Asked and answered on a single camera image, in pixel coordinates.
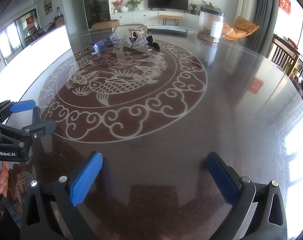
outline orange lounge chair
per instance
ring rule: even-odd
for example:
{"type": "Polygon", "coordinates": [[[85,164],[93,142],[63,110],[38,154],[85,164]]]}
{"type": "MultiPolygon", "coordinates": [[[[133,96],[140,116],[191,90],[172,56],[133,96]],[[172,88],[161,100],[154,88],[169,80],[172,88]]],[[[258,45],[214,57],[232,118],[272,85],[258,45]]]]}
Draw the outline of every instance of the orange lounge chair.
{"type": "Polygon", "coordinates": [[[259,26],[256,24],[239,16],[235,20],[234,25],[229,26],[229,24],[224,23],[221,34],[223,34],[222,37],[225,40],[237,41],[254,33],[258,28],[259,26]]]}

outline black jar lid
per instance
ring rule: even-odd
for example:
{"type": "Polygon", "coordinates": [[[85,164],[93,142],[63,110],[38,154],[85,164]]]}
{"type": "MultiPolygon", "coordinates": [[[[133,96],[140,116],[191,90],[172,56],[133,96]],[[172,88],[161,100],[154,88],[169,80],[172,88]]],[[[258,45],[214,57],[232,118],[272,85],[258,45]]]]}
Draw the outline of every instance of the black jar lid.
{"type": "Polygon", "coordinates": [[[201,7],[200,10],[201,10],[202,12],[211,13],[211,14],[214,14],[214,15],[218,15],[218,16],[224,17],[224,13],[219,12],[219,11],[216,11],[216,10],[213,10],[213,9],[201,7]]]}

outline blue textured pad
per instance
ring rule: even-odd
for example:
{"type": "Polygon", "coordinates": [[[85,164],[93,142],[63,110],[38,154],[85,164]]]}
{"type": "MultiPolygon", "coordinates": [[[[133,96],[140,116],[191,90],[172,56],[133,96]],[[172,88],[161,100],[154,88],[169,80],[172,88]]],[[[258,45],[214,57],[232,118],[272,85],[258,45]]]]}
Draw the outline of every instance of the blue textured pad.
{"type": "Polygon", "coordinates": [[[27,110],[32,110],[36,106],[36,103],[34,100],[27,100],[22,102],[17,102],[12,105],[10,108],[10,111],[13,113],[19,113],[27,110]]]}
{"type": "Polygon", "coordinates": [[[96,153],[75,183],[70,187],[70,200],[74,207],[82,203],[102,167],[102,155],[96,153]]]}
{"type": "Polygon", "coordinates": [[[223,167],[214,155],[209,154],[206,158],[206,168],[210,172],[215,181],[220,193],[225,199],[226,203],[235,205],[238,202],[238,189],[232,182],[229,175],[225,172],[223,167]]]}

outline screw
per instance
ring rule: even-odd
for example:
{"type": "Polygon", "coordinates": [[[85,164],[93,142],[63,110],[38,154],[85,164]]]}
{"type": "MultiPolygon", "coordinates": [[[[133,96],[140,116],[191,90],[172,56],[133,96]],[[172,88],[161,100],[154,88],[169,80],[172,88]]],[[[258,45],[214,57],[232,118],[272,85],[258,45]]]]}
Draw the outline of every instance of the screw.
{"type": "Polygon", "coordinates": [[[246,177],[246,176],[241,177],[241,180],[242,180],[243,182],[245,182],[245,183],[249,183],[249,182],[250,182],[250,179],[249,179],[248,177],[246,177]]]}
{"type": "Polygon", "coordinates": [[[66,182],[67,181],[67,177],[66,176],[61,176],[59,178],[59,182],[66,182]]]}
{"type": "Polygon", "coordinates": [[[31,185],[32,187],[36,186],[36,185],[37,185],[37,181],[36,181],[36,180],[33,180],[33,181],[30,183],[30,185],[31,185]]]}
{"type": "Polygon", "coordinates": [[[274,185],[275,187],[278,187],[278,185],[279,185],[278,182],[275,181],[275,180],[272,180],[271,183],[272,183],[272,185],[274,185]]]}

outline glossy brown tabletop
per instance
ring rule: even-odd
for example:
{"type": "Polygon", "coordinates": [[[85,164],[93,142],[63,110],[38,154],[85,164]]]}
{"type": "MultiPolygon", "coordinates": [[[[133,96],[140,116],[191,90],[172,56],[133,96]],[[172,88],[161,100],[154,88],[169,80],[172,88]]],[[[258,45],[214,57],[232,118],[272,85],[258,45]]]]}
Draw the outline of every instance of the glossy brown tabletop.
{"type": "MultiPolygon", "coordinates": [[[[128,36],[128,28],[117,33],[128,36]]],[[[34,99],[57,130],[34,141],[27,164],[13,165],[6,203],[20,213],[30,179],[55,181],[98,151],[103,168],[78,208],[100,239],[208,239],[231,208],[200,168],[215,151],[240,176],[279,182],[288,238],[298,236],[303,101],[282,70],[236,43],[208,43],[193,31],[186,38],[154,34],[159,53],[118,43],[91,56],[90,43],[110,34],[70,36],[72,49],[21,98],[34,99]]],[[[7,124],[29,125],[30,114],[13,114],[7,124]]],[[[67,234],[61,216],[59,223],[67,234]]]]}

